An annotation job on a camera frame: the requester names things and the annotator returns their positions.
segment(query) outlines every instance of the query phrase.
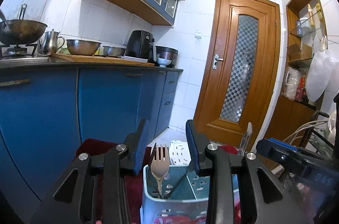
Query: white floor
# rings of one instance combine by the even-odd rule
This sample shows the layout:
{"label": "white floor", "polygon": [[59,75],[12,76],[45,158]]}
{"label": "white floor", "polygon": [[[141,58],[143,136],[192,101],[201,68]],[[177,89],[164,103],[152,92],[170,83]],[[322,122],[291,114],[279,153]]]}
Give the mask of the white floor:
{"label": "white floor", "polygon": [[170,146],[172,140],[179,140],[182,142],[187,142],[186,134],[176,131],[174,129],[166,129],[162,134],[160,134],[156,139],[154,139],[148,146],[153,146],[154,143],[158,145],[166,144],[167,147]]}

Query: white bowl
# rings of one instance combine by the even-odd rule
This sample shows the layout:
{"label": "white bowl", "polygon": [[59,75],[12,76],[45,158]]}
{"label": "white bowl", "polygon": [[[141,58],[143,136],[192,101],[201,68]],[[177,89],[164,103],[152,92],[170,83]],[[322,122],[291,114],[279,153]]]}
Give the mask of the white bowl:
{"label": "white bowl", "polygon": [[160,67],[166,67],[171,64],[171,60],[167,59],[162,59],[162,58],[157,58],[157,63],[159,64]]}

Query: brown cabinet door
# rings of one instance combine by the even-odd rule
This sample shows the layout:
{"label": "brown cabinet door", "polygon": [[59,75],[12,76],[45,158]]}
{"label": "brown cabinet door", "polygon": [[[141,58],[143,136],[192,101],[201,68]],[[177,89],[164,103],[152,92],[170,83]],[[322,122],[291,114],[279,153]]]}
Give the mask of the brown cabinet door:
{"label": "brown cabinet door", "polygon": [[[220,0],[220,5],[217,0],[216,8],[214,49],[194,121],[209,139],[238,146],[248,122],[255,140],[268,109],[279,55],[277,11],[264,0]],[[212,68],[214,54],[224,59],[217,69]]]}

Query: yellow bottle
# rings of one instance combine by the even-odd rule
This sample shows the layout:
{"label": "yellow bottle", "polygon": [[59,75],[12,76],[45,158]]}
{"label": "yellow bottle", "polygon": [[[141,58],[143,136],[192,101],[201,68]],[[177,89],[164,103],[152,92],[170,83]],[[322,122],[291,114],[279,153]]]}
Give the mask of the yellow bottle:
{"label": "yellow bottle", "polygon": [[307,10],[308,10],[308,17],[310,18],[310,25],[314,26],[314,18],[313,18],[313,11],[311,5],[307,5]]}
{"label": "yellow bottle", "polygon": [[317,12],[318,12],[318,18],[319,18],[319,21],[321,22],[321,23],[323,23],[324,22],[324,20],[323,20],[323,18],[322,18],[322,13],[321,13],[321,8],[320,8],[320,3],[317,3],[316,4],[316,8],[317,8]]}

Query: metal kettle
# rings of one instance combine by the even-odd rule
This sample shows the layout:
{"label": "metal kettle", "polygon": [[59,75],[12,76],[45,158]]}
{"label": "metal kettle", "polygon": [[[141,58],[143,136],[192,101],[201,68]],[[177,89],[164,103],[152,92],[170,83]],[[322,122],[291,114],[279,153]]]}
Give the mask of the metal kettle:
{"label": "metal kettle", "polygon": [[[59,37],[59,33],[60,32],[54,31],[54,29],[52,29],[52,31],[45,33],[45,39],[43,43],[41,43],[41,40],[39,40],[39,47],[44,55],[56,53],[65,44],[65,38],[61,36]],[[63,43],[59,47],[58,39],[63,39]]]}

